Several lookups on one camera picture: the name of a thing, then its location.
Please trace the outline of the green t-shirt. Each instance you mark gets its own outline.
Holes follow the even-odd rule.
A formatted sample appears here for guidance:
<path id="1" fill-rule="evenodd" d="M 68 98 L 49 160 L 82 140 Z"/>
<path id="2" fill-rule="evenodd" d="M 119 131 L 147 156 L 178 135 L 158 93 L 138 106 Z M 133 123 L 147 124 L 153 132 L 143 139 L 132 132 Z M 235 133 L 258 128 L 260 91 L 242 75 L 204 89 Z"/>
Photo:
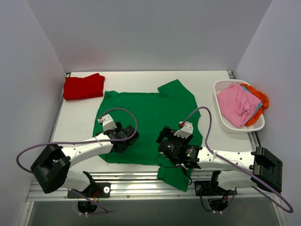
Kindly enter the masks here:
<path id="1" fill-rule="evenodd" d="M 134 126 L 133 117 L 124 112 L 130 111 L 137 119 L 138 140 L 124 153 L 101 154 L 107 163 L 162 165 L 158 169 L 157 178 L 179 189 L 187 191 L 189 179 L 180 168 L 172 168 L 171 162 L 159 155 L 156 142 L 164 126 L 178 129 L 178 123 L 197 108 L 194 95 L 179 80 L 171 81 L 158 87 L 157 93 L 131 93 L 106 91 L 97 111 L 99 118 L 106 110 L 114 121 L 124 127 Z"/>

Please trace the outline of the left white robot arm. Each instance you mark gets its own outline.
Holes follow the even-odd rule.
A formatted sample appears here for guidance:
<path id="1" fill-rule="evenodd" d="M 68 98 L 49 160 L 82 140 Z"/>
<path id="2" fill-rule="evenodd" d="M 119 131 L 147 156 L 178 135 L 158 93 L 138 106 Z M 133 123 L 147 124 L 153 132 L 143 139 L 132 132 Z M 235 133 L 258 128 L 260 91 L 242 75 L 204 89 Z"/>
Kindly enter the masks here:
<path id="1" fill-rule="evenodd" d="M 103 189 L 88 172 L 75 171 L 72 167 L 101 154 L 123 153 L 138 138 L 139 133 L 134 127 L 124 128 L 117 122 L 116 128 L 99 133 L 82 144 L 47 145 L 32 164 L 31 171 L 46 194 L 67 188 L 83 197 L 92 197 Z"/>

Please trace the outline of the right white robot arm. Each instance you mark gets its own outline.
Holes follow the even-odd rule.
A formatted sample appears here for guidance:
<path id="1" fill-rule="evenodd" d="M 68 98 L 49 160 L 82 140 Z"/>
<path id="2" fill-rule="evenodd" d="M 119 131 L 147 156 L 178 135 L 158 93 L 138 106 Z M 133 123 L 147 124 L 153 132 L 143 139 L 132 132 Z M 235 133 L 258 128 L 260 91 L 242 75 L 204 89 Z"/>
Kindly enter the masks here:
<path id="1" fill-rule="evenodd" d="M 156 140 L 158 152 L 183 170 L 217 168 L 209 182 L 212 193 L 252 186 L 271 193 L 282 191 L 283 163 L 268 149 L 211 150 L 207 145 L 190 145 L 192 132 L 192 126 L 185 125 L 178 131 L 165 126 Z"/>

